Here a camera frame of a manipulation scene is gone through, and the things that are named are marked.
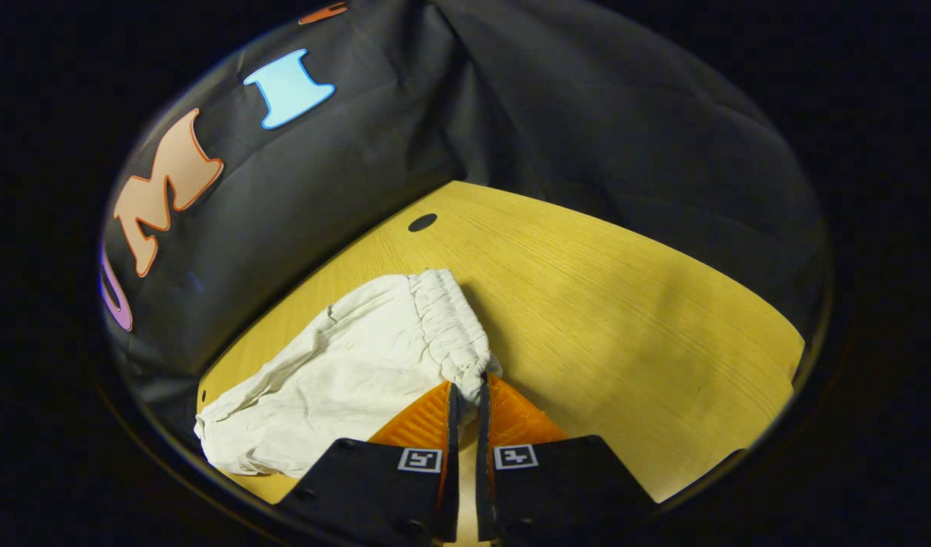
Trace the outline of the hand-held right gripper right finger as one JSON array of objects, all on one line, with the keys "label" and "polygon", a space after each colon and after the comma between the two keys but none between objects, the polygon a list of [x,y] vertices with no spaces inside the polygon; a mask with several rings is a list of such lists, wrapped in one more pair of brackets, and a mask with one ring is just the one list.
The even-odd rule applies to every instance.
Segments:
[{"label": "hand-held right gripper right finger", "polygon": [[618,544],[657,504],[600,436],[572,437],[487,373],[481,387],[477,533],[493,544]]}]

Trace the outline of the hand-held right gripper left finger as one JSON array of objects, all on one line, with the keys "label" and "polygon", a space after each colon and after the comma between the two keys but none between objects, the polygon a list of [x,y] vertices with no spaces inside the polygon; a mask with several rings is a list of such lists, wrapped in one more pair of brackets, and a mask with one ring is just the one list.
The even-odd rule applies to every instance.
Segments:
[{"label": "hand-held right gripper left finger", "polygon": [[442,382],[368,440],[333,441],[280,509],[351,544],[454,542],[459,398]]}]

